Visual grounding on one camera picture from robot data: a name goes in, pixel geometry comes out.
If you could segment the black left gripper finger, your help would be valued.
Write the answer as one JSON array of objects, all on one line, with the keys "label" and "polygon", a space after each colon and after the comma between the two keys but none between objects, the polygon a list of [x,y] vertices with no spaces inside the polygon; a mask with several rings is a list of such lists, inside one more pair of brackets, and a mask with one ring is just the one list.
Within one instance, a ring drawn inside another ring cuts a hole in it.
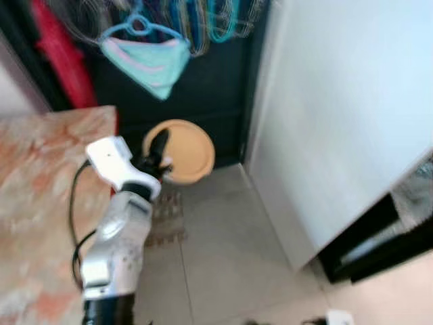
[{"label": "black left gripper finger", "polygon": [[147,150],[147,160],[153,167],[161,167],[164,160],[164,151],[170,139],[170,131],[164,128],[156,133],[150,141],[149,149]]}]

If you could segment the white fridge door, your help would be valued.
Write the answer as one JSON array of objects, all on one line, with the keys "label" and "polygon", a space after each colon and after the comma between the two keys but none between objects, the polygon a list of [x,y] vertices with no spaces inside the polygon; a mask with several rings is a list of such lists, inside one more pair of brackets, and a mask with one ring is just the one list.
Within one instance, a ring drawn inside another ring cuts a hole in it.
[{"label": "white fridge door", "polygon": [[245,168],[292,269],[432,140],[433,0],[273,0]]}]

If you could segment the brown patterned floor mat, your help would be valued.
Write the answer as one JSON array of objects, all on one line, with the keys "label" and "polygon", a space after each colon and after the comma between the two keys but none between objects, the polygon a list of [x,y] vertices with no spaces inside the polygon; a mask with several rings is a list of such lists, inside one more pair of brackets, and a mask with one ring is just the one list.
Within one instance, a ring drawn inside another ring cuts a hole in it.
[{"label": "brown patterned floor mat", "polygon": [[183,220],[183,199],[180,191],[160,193],[154,203],[152,226],[145,239],[145,248],[155,248],[186,239]]}]

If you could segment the black door panel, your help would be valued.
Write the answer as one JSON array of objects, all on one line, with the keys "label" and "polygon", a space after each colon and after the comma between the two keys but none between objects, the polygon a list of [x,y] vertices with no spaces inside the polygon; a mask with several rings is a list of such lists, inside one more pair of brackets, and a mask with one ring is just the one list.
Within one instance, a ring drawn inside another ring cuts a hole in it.
[{"label": "black door panel", "polygon": [[[157,100],[109,62],[97,43],[103,31],[126,20],[133,0],[46,0],[84,55],[97,106],[116,108],[118,134],[134,152],[158,123],[186,120],[210,136],[219,167],[245,158],[269,13],[275,7],[273,0],[238,2],[234,37],[215,43],[206,30],[205,0],[143,0],[143,16],[191,41],[191,59],[170,97]],[[30,0],[0,0],[0,35],[24,63],[47,110],[73,110],[47,57],[37,49],[39,33]],[[146,43],[173,39],[158,31],[137,37],[121,30],[115,37]]]}]

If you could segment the teal cloth with pink trim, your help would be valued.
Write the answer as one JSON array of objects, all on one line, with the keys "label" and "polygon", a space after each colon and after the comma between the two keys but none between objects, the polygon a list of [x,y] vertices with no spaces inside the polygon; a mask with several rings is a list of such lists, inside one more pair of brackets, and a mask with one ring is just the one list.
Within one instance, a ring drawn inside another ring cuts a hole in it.
[{"label": "teal cloth with pink trim", "polygon": [[167,100],[191,53],[189,41],[173,38],[161,43],[108,37],[99,49],[109,62],[157,100]]}]

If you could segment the blue plastic hanger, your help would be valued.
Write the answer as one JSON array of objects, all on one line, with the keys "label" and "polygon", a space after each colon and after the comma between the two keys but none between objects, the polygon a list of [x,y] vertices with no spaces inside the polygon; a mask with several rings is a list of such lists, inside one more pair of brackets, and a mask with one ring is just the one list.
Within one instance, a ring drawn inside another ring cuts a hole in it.
[{"label": "blue plastic hanger", "polygon": [[141,12],[143,10],[143,0],[133,0],[133,3],[132,9],[130,10],[126,20],[103,31],[102,34],[97,37],[98,44],[108,40],[112,34],[121,30],[126,31],[127,34],[130,35],[137,35],[137,37],[149,35],[154,33],[154,31],[158,31],[166,35],[170,35],[170,37],[178,40],[183,44],[183,46],[185,46],[186,49],[189,50],[191,47],[191,41],[189,41],[182,34],[176,30],[173,30],[172,28],[169,28],[168,26],[155,24],[155,22],[151,22],[148,18],[142,15]]}]

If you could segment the red fabric bundle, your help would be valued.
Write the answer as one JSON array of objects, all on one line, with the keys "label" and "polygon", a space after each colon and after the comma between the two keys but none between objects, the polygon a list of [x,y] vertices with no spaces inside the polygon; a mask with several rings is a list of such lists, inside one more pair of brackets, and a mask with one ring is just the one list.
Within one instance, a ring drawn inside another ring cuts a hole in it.
[{"label": "red fabric bundle", "polygon": [[46,0],[30,0],[31,15],[39,33],[37,49],[43,52],[73,109],[98,105],[95,90],[85,68],[84,55],[74,45]]}]

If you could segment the bubble wrap sheet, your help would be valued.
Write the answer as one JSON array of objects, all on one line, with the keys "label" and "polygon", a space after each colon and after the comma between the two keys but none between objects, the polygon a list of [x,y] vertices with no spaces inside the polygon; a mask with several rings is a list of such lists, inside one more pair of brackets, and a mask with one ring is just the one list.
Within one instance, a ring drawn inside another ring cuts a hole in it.
[{"label": "bubble wrap sheet", "polygon": [[396,232],[403,234],[413,230],[431,217],[432,189],[433,164],[432,158],[428,156],[390,192],[398,211],[398,221],[393,225]]}]

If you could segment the teal plastic hanger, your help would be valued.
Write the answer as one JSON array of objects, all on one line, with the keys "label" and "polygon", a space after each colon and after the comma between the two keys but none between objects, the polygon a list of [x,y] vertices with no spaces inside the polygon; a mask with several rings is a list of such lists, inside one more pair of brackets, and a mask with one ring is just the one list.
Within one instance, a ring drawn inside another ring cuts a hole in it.
[{"label": "teal plastic hanger", "polygon": [[234,37],[239,12],[238,0],[205,0],[205,22],[210,40],[224,43]]}]

